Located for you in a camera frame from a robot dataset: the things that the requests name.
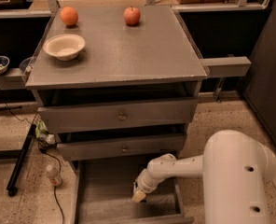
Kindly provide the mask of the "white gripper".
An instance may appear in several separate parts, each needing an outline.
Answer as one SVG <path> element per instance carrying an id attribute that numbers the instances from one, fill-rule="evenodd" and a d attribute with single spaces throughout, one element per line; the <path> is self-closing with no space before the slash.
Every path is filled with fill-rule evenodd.
<path id="1" fill-rule="evenodd" d="M 146 197 L 146 194 L 154 191 L 160 182 L 160 179 L 152 177 L 150 173 L 144 169 L 135 179 L 134 192 L 131 200 L 135 203 L 139 203 Z"/>

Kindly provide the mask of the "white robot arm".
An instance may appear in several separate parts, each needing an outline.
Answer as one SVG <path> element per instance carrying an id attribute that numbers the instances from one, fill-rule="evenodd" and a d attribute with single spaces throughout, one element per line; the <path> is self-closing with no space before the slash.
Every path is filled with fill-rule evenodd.
<path id="1" fill-rule="evenodd" d="M 172 177 L 202 179 L 205 224 L 270 224 L 265 185 L 276 177 L 276 156 L 244 133 L 217 132 L 196 157 L 151 160 L 135 179 L 132 200 L 140 202 Z"/>

